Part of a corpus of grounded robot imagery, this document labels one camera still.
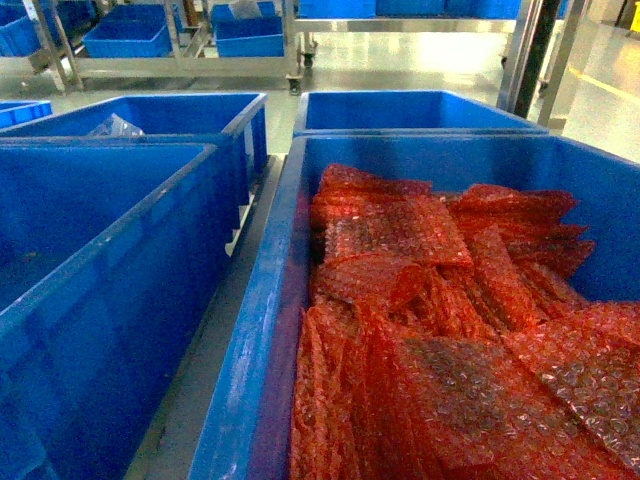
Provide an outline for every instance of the metal rack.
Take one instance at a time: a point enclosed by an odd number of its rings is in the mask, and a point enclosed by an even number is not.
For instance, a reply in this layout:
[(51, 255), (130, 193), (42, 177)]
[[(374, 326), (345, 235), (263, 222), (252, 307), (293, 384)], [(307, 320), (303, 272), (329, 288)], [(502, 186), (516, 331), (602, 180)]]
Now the metal rack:
[(387, 18), (348, 20), (298, 19), (295, 29), (302, 35), (304, 66), (311, 68), (317, 43), (314, 33), (513, 33), (515, 20), (469, 18)]
[[(82, 45), (72, 45), (60, 22), (57, 9), (52, 8), (63, 48), (56, 47), (45, 21), (41, 0), (23, 0), (27, 13), (44, 47), (30, 57), (0, 58), (0, 73), (14, 76), (37, 74), (49, 67), (54, 82), (62, 92), (75, 84), (83, 88), (87, 78), (198, 78), (198, 77), (283, 77), (288, 79), (292, 94), (300, 93), (300, 51), (293, 29), (293, 0), (280, 0), (282, 6), (284, 57), (216, 58), (205, 56), (205, 49), (214, 43), (210, 8), (203, 1), (203, 15), (197, 27), (187, 27), (188, 42), (179, 34), (173, 15), (172, 0), (163, 0), (171, 36), (172, 54), (166, 58), (90, 58)], [(111, 2), (99, 4), (107, 12)], [(69, 60), (67, 72), (60, 60)]]

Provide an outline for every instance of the gray floor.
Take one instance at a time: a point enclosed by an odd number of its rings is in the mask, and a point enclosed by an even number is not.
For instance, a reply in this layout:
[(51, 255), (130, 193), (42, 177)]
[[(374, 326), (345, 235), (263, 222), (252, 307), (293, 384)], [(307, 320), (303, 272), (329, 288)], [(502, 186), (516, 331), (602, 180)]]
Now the gray floor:
[[(323, 34), (316, 64), (305, 79), (313, 90), (446, 89), (495, 104), (506, 36), (497, 34)], [(565, 135), (640, 162), (640, 41), (601, 27)], [(87, 92), (60, 96), (50, 78), (0, 78), (0, 96), (49, 98), (56, 112), (140, 92), (265, 91), (269, 151), (289, 149), (298, 99), (274, 80), (92, 81)], [(225, 287), (203, 323), (188, 361), (160, 410), (129, 478), (181, 479), (187, 475), (235, 314), (251, 271), (262, 222), (281, 160), (272, 164), (265, 190), (239, 244)]]

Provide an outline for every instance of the cart wheel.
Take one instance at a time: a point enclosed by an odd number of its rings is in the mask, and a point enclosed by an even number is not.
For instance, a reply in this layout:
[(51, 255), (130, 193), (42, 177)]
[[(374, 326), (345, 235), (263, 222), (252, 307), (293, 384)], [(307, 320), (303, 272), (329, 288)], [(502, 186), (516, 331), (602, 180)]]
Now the cart wheel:
[(547, 93), (547, 88), (549, 88), (549, 82), (540, 80), (540, 90), (538, 90), (538, 94), (544, 97), (545, 93)]
[(313, 53), (304, 54), (304, 68), (313, 68)]
[(302, 87), (300, 86), (300, 80), (297, 78), (289, 79), (289, 94), (294, 97), (300, 96), (302, 93)]

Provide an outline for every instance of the plastic crate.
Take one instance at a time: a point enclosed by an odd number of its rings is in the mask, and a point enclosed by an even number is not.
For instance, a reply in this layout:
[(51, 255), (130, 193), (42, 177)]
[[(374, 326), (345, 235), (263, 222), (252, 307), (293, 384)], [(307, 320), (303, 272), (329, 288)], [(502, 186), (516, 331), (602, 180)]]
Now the plastic crate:
[(11, 127), (51, 115), (51, 102), (27, 100), (22, 102), (0, 101), (0, 128)]
[(117, 5), (100, 23), (117, 22), (150, 22), (154, 24), (166, 24), (167, 16), (162, 5)]
[[(240, 226), (237, 205), (267, 164), (265, 104), (259, 93), (139, 95), (119, 97), (0, 132), (1, 137), (83, 137), (87, 144), (214, 144), (224, 153), (231, 179), (225, 190), (228, 215)], [(138, 138), (86, 137), (115, 113), (142, 128)]]
[(280, 17), (215, 22), (220, 57), (284, 57)]
[(26, 57), (40, 48), (24, 7), (0, 5), (0, 56)]
[[(276, 6), (273, 2), (258, 2), (258, 7), (263, 17), (276, 16)], [(215, 5), (213, 7), (214, 22), (228, 22), (231, 20), (236, 20), (236, 18), (233, 16), (229, 5)]]
[(567, 8), (569, 7), (569, 0), (562, 0), (560, 4), (560, 10), (558, 10), (558, 18), (564, 18), (567, 15)]
[(442, 15), (445, 0), (377, 0), (379, 16), (416, 17)]
[(90, 1), (59, 2), (57, 10), (62, 26), (69, 33), (96, 18), (96, 9)]
[(228, 261), (213, 146), (0, 146), (0, 478), (122, 478)]
[(568, 190), (568, 223), (595, 253), (573, 278), (587, 298), (640, 300), (640, 165), (549, 135), (306, 137), (294, 140), (200, 437), (191, 480), (288, 478), (300, 312), (309, 280), (309, 201), (335, 162), (386, 178)]
[(83, 38), (93, 58), (155, 58), (171, 53), (166, 22), (101, 22)]
[(471, 15), (489, 20), (515, 20), (520, 11), (520, 0), (477, 0)]
[[(58, 15), (67, 32), (71, 32), (95, 18), (95, 9), (90, 2), (61, 2)], [(59, 41), (53, 15), (45, 9), (45, 17), (51, 36)], [(40, 40), (21, 3), (0, 4), (0, 56), (26, 57), (41, 48)]]
[(305, 93), (293, 127), (294, 136), (547, 132), (515, 115), (440, 90)]
[(376, 0), (300, 0), (300, 18), (373, 18)]

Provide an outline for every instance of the metal frame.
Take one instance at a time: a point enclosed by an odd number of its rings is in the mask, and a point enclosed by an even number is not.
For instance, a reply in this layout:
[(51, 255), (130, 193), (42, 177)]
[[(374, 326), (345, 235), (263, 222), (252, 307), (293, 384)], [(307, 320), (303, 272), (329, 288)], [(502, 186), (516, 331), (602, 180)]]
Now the metal frame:
[[(62, 39), (59, 51), (51, 38), (41, 5), (41, 0), (23, 0), (41, 44), (45, 47), (30, 57), (0, 58), (0, 73), (14, 76), (31, 76), (50, 67), (56, 87), (66, 92), (74, 83), (83, 88), (87, 78), (197, 78), (197, 77), (282, 77), (291, 82), (293, 93), (300, 91), (301, 45), (293, 28), (293, 0), (280, 0), (283, 12), (284, 57), (261, 58), (205, 58), (204, 49), (213, 43), (210, 28), (210, 7), (202, 2), (204, 15), (197, 27), (187, 27), (190, 40), (178, 33), (173, 15), (173, 0), (161, 0), (167, 16), (173, 53), (167, 58), (89, 58), (84, 47), (77, 50), (67, 39), (57, 10), (52, 13), (56, 28)], [(113, 0), (98, 1), (98, 9), (107, 13), (114, 5)], [(68, 74), (61, 62), (61, 56), (69, 60), (71, 73)]]
[(565, 29), (538, 117), (538, 123), (553, 133), (564, 130), (595, 43), (601, 18), (591, 9), (592, 4), (593, 0), (572, 0), (567, 8)]
[(296, 20), (298, 33), (511, 33), (515, 20), (455, 18), (371, 18), (348, 20)]

